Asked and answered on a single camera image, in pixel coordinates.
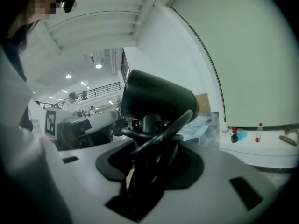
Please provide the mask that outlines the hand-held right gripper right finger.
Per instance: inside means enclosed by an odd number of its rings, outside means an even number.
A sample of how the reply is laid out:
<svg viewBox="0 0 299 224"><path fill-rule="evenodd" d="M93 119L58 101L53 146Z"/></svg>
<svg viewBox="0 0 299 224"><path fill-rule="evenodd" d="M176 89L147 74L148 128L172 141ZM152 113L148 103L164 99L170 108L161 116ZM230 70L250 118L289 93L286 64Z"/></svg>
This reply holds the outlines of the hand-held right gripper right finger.
<svg viewBox="0 0 299 224"><path fill-rule="evenodd" d="M166 191L142 224L251 224L277 197L280 186L235 156L193 146L204 161L201 177L185 190ZM262 201L248 210L231 179L243 178Z"/></svg>

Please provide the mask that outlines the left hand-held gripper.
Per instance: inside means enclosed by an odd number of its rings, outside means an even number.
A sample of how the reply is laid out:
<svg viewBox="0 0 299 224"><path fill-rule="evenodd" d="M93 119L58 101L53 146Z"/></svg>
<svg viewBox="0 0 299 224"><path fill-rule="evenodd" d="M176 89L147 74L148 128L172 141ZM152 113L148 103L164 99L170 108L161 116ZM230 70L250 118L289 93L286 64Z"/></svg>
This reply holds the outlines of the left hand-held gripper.
<svg viewBox="0 0 299 224"><path fill-rule="evenodd" d="M47 109L45 134L53 139L58 150L99 146L113 141L113 123L119 119L116 110L85 117L79 111Z"/></svg>

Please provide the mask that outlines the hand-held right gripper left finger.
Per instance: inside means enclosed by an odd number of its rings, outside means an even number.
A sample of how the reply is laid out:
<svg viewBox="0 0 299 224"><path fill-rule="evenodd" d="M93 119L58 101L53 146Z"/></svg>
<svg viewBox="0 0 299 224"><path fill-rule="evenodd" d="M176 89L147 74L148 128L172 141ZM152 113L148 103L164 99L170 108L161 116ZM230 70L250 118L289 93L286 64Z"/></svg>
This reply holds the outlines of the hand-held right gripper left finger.
<svg viewBox="0 0 299 224"><path fill-rule="evenodd" d="M95 166L99 155L120 146L124 140L85 149L59 152L44 143L46 161L55 184L69 208L74 224L131 224L105 204L119 194L121 183L107 180Z"/></svg>

